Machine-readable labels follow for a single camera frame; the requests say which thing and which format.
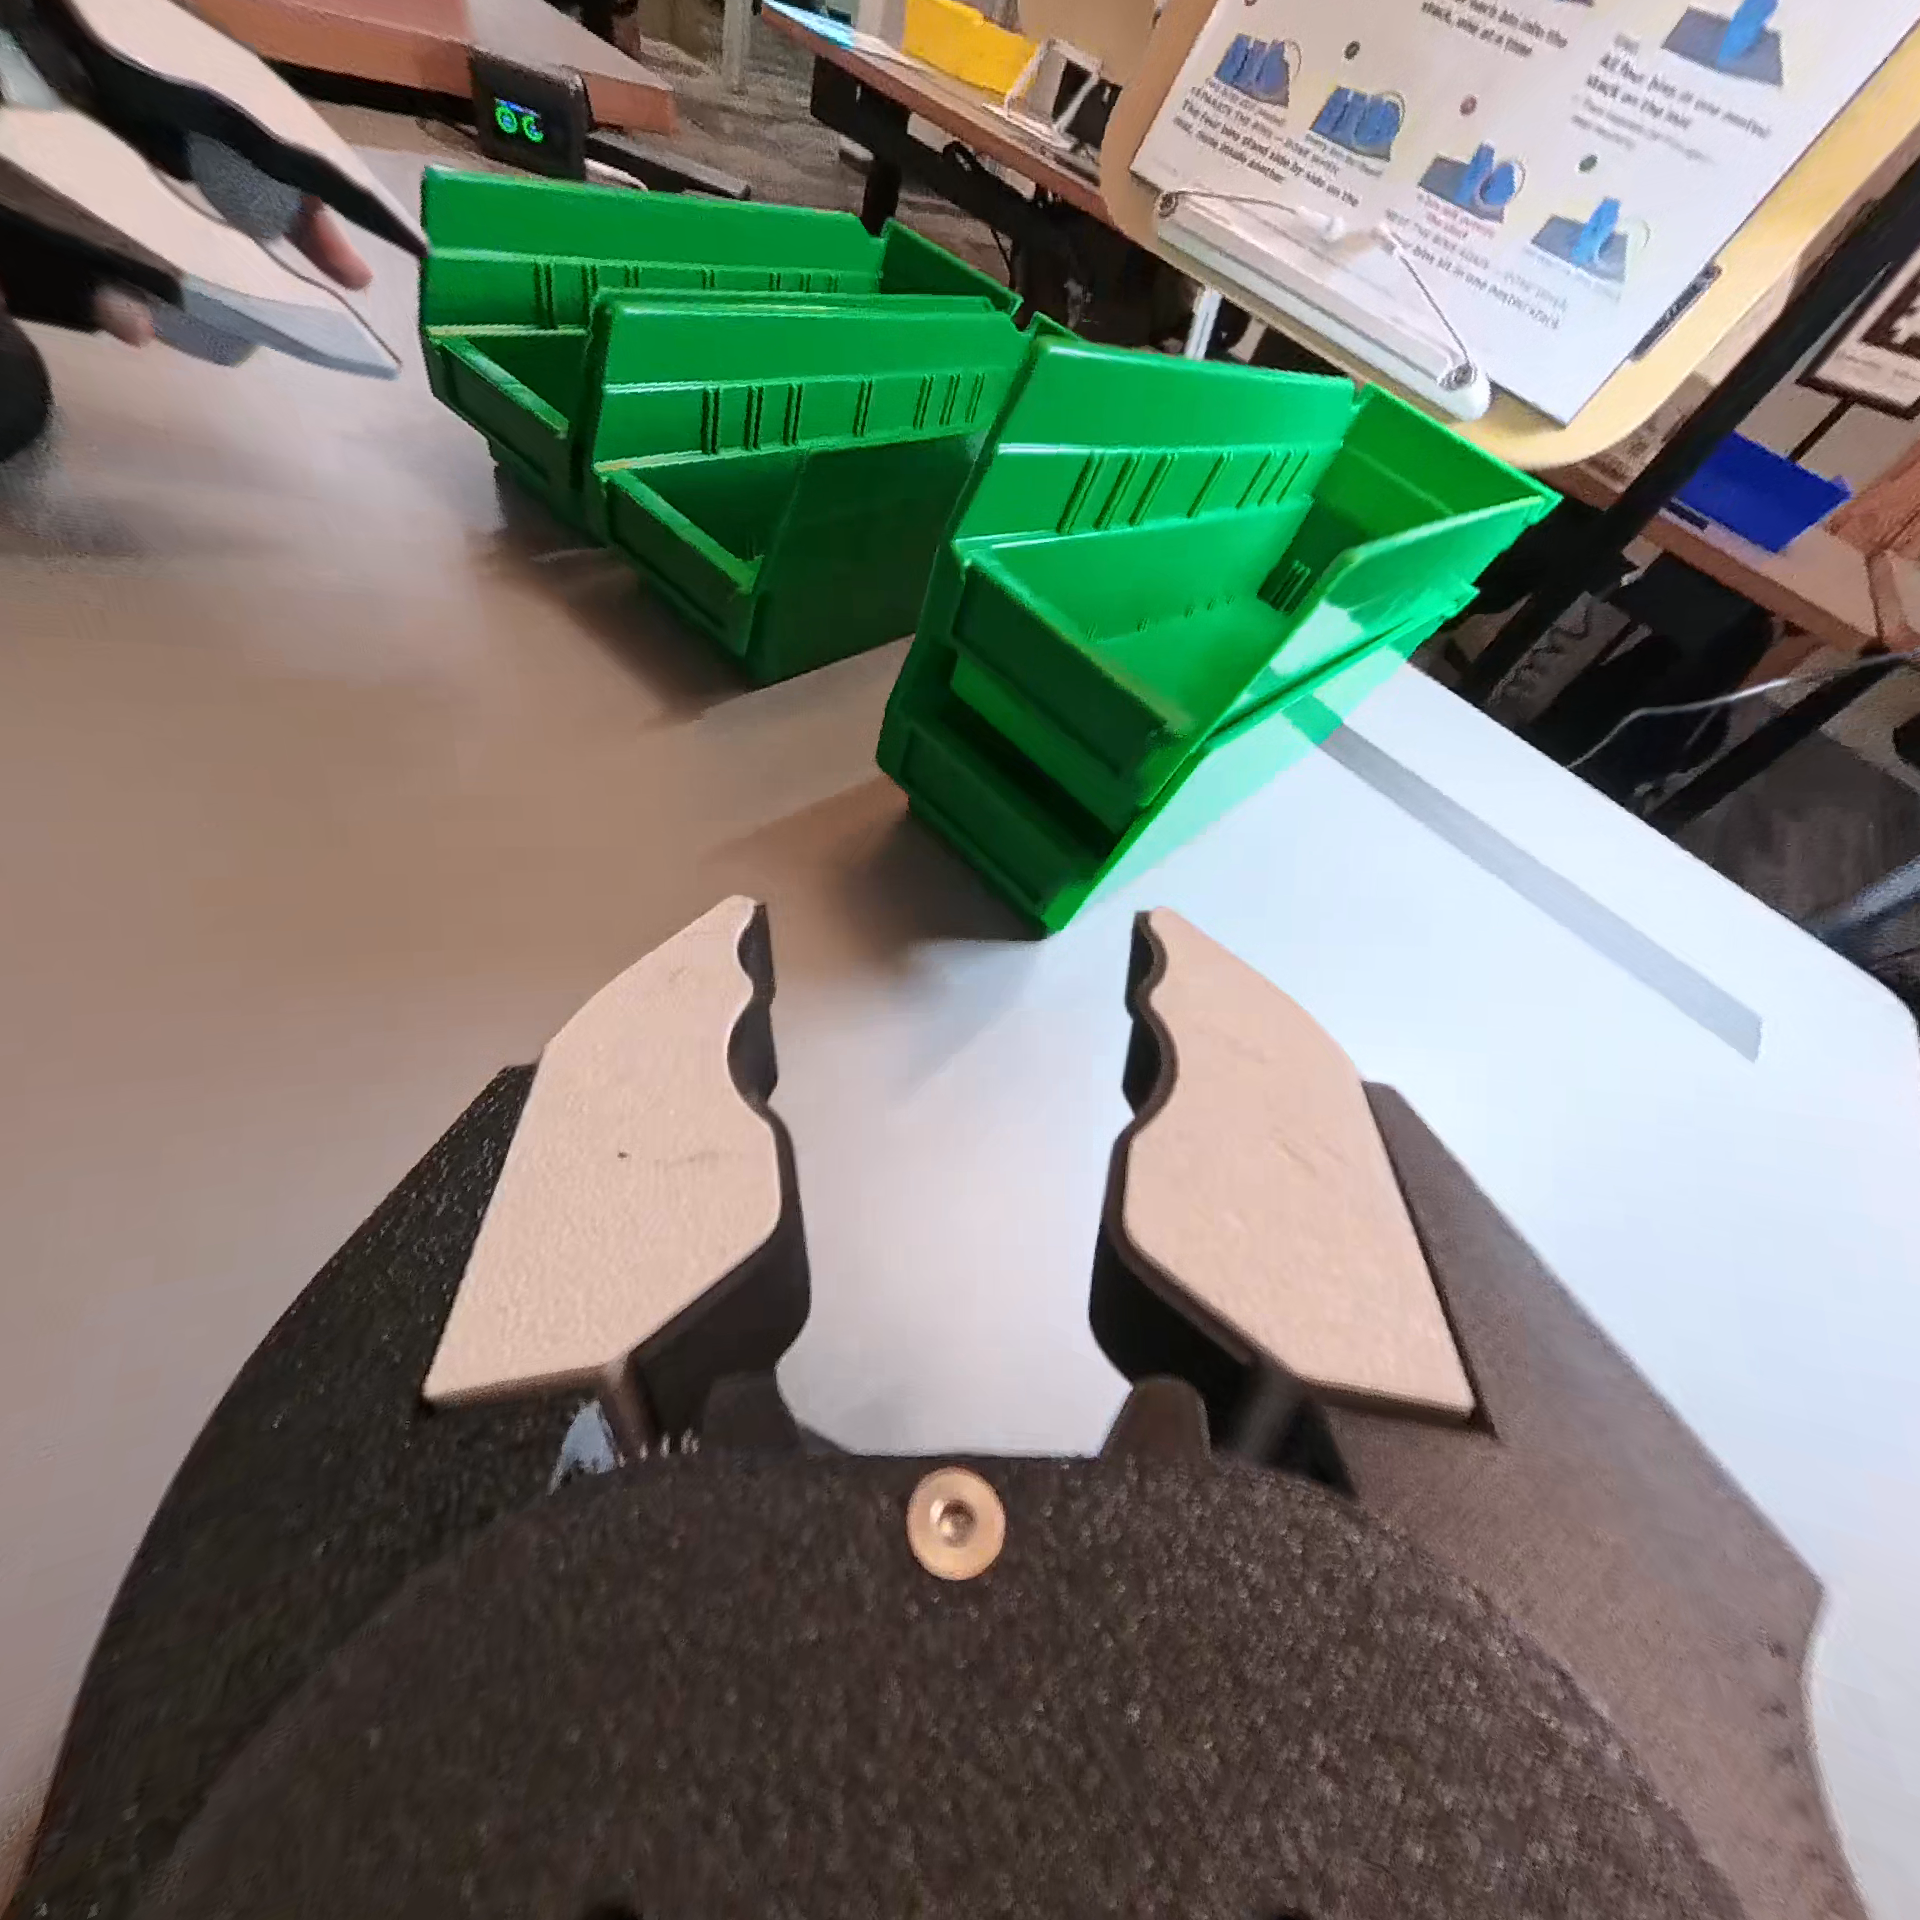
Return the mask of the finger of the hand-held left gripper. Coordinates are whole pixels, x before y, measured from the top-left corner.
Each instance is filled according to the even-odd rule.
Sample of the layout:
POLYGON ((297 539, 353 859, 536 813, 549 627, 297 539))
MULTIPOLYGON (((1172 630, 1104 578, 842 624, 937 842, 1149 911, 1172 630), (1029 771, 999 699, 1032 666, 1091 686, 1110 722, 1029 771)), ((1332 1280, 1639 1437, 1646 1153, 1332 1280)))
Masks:
POLYGON ((78 111, 3 108, 3 212, 140 291, 157 340, 183 356, 238 366, 274 349, 356 379, 402 372, 353 300, 294 261, 291 238, 248 238, 78 111))
POLYGON ((424 258, 418 219, 333 124, 248 46, 183 3, 62 3, 59 36, 114 101, 202 131, 320 199, 346 225, 424 258))

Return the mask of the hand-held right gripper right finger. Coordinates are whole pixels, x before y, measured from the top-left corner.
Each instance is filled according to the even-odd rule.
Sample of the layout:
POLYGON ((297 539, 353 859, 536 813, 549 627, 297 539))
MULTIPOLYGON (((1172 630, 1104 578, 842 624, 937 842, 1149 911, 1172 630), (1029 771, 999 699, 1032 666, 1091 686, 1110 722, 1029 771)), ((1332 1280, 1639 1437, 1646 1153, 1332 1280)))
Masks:
POLYGON ((1133 918, 1130 1117, 1100 1198, 1091 1332, 1215 1424, 1254 1394, 1476 1420, 1365 1081, 1277 983, 1172 908, 1133 918))

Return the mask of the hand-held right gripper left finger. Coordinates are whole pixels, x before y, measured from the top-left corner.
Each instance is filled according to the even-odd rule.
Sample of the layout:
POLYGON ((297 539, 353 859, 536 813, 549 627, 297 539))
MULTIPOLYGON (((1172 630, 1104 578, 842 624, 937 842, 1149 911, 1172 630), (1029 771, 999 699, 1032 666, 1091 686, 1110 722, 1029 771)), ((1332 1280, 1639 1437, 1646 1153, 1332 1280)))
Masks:
POLYGON ((549 1038, 424 1404, 591 1391, 614 1420, 699 1420, 780 1365, 810 1273, 774 993, 767 908, 735 895, 549 1038))

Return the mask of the green plastic bin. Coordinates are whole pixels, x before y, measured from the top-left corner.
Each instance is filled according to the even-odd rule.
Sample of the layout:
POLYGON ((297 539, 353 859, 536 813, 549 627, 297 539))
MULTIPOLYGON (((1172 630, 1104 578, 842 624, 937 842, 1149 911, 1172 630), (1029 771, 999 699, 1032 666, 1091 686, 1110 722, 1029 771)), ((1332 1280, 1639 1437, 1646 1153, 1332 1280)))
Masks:
POLYGON ((1561 496, 1378 385, 1042 340, 921 637, 1104 829, 1231 725, 1407 656, 1561 496))
POLYGON ((601 297, 588 526, 754 686, 875 650, 1029 349, 986 297, 601 297))
POLYGON ((931 238, 852 212, 428 167, 418 343, 438 402, 493 464, 584 529, 575 415, 601 297, 960 300, 1019 297, 931 238))
POLYGON ((1411 617, 1234 718, 1123 829, 1100 826, 1006 722, 953 689, 973 666, 944 640, 911 640, 882 718, 878 767, 904 790, 911 816, 1022 924, 1055 934, 1329 741, 1463 607, 1456 598, 1443 614, 1411 617))

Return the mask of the light grey desk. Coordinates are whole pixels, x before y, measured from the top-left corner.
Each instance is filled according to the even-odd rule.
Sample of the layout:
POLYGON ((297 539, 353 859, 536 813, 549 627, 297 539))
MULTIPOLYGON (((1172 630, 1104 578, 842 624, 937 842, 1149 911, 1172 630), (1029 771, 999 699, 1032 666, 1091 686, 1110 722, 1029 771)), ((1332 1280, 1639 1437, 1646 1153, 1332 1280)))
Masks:
POLYGON ((39 333, 3 467, 3 1894, 180 1456, 496 1068, 718 898, 771 911, 813 1316, 862 1453, 1081 1453, 1169 904, 1401 1091, 1825 1584, 1819 1760, 1917 1917, 1917 1035, 1770 904, 1401 669, 1349 728, 1760 1012, 1672 1012, 1322 751, 1025 940, 875 767, 901 647, 744 689, 428 392, 39 333))

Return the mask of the person's left hand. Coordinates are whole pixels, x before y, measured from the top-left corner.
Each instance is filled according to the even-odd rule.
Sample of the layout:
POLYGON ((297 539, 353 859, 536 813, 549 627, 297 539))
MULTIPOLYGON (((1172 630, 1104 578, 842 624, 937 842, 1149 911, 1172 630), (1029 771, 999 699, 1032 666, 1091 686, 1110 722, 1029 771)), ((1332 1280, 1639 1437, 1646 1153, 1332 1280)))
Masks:
MULTIPOLYGON (((320 202, 304 199, 287 229, 294 248, 323 278, 346 291, 366 291, 372 268, 349 242, 343 222, 320 202)), ((23 323, 62 327, 69 333, 108 333, 134 349, 157 343, 147 297, 104 278, 75 248, 3 216, 3 310, 23 323)))

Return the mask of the wooden-edged side table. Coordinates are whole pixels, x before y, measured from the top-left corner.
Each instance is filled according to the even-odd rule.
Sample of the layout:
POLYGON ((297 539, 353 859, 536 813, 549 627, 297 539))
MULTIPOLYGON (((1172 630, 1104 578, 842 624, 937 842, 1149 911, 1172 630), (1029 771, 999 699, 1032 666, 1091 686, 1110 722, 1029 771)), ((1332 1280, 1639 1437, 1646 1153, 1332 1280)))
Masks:
POLYGON ((193 3, 268 62, 467 98, 470 56, 575 72, 598 124, 676 134, 669 78, 552 3, 193 3))

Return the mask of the black device green display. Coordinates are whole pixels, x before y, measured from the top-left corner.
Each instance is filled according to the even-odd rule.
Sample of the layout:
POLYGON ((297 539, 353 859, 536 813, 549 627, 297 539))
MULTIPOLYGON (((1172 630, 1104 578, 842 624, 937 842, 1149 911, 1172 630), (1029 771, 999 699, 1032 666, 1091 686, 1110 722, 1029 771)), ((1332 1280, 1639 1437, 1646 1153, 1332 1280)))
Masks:
POLYGON ((594 121, 578 69, 516 62, 473 46, 467 82, 487 157, 545 180, 588 180, 584 147, 594 121))

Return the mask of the grey tape strip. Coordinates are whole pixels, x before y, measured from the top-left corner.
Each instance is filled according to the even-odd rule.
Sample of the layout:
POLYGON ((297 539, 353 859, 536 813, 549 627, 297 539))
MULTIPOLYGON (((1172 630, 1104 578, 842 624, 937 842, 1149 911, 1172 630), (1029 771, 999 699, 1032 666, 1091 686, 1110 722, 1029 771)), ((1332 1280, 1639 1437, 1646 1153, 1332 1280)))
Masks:
POLYGON ((1339 761, 1381 800, 1391 800, 1411 820, 1424 823, 1479 872, 1499 878, 1509 891, 1525 898, 1577 944, 1613 963, 1620 973, 1633 976, 1642 989, 1672 1006, 1672 1012, 1737 1051, 1744 1061, 1760 1058, 1763 1019, 1757 1009, 1711 983, 1688 960, 1652 940, 1633 921, 1620 918, 1544 859, 1522 849, 1512 836, 1476 816, 1469 807, 1447 797, 1404 761, 1381 751, 1349 725, 1336 725, 1326 735, 1322 754, 1339 761))

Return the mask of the yellow plastic bin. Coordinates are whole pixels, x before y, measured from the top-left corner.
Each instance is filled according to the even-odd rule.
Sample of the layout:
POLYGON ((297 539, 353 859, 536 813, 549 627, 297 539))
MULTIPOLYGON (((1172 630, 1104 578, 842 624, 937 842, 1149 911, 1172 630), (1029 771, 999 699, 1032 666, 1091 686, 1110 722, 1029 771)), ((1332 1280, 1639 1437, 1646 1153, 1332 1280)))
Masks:
POLYGON ((1006 98, 1042 56, 1042 42, 967 3, 901 3, 901 52, 944 78, 1006 98))

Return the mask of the blue plastic bin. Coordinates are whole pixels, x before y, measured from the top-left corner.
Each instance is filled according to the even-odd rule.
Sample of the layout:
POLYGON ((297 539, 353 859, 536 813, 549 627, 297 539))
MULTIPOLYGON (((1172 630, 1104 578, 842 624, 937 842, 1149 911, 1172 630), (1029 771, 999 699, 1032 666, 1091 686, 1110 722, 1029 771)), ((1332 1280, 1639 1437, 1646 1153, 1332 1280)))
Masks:
POLYGON ((1727 434, 1669 496, 1669 513, 1780 555, 1848 500, 1848 483, 1812 473, 1744 434, 1727 434))

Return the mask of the metal stand pole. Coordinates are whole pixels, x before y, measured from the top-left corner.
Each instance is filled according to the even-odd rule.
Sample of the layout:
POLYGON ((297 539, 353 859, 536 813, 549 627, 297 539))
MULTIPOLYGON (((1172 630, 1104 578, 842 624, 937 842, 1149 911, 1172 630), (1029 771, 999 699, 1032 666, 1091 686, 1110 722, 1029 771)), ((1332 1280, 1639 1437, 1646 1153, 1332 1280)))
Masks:
POLYGON ((1855 307, 1881 291, 1917 251, 1917 163, 1864 212, 1822 261, 1789 307, 1760 333, 1724 382, 1682 421, 1669 444, 1616 496, 1574 526, 1538 568, 1525 604, 1492 633, 1456 692, 1486 705, 1518 663, 1548 637, 1561 614, 1607 584, 1610 565, 1636 542, 1665 503, 1695 477, 1711 451, 1819 346, 1855 307))

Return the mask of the black-and-white marker sign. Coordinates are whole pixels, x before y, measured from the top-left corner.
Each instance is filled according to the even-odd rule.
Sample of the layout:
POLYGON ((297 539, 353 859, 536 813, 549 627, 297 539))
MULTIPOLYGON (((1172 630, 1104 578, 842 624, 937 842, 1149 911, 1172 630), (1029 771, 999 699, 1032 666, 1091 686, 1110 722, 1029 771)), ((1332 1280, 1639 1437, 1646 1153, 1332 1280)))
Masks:
POLYGON ((1874 294, 1796 382, 1887 418, 1917 418, 1917 261, 1874 294))

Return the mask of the wooden clipboard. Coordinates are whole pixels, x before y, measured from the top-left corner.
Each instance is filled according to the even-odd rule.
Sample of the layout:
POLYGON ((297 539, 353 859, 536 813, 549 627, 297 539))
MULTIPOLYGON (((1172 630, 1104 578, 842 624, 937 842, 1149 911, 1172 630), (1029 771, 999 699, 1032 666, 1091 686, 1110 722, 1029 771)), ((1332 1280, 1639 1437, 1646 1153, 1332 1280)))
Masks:
MULTIPOLYGON (((1143 131, 1162 104, 1162 95, 1211 7, 1215 3, 1166 3, 1140 72, 1133 85, 1123 88, 1107 127, 1100 193, 1123 235, 1159 255, 1166 264, 1185 268, 1211 291, 1221 291, 1198 261, 1182 255, 1169 238, 1159 238, 1153 193, 1130 173, 1143 131)), ((1910 42, 1894 56, 1887 78, 1871 85, 1855 108, 1842 111, 1838 124, 1816 140, 1812 153, 1789 170, 1789 180, 1783 180, 1753 222, 1724 248, 1721 268, 1701 278, 1682 313, 1659 323, 1636 359, 1610 376, 1571 424, 1554 424, 1512 398, 1492 398, 1492 408, 1479 421, 1453 421, 1401 389, 1368 379, 1352 362, 1319 356, 1290 333, 1277 333, 1332 362, 1339 372, 1407 398, 1430 418, 1515 467, 1571 467, 1626 441, 1695 376, 1727 372, 1731 353, 1757 343, 1763 323, 1783 313, 1789 291, 1838 235, 1842 219, 1884 199, 1897 167, 1913 157, 1917 46, 1910 42)), ((1270 313, 1247 297, 1234 297, 1231 291, 1221 294, 1270 323, 1270 313)))

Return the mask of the printed instruction sheet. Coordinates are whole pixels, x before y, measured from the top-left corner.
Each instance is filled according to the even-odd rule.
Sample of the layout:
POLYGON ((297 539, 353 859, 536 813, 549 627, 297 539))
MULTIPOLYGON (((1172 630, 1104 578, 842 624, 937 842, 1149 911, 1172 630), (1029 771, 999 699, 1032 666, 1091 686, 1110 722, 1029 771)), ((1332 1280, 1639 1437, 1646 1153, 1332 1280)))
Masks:
POLYGON ((1384 229, 1571 424, 1910 42, 1917 3, 1215 3, 1130 173, 1384 229))

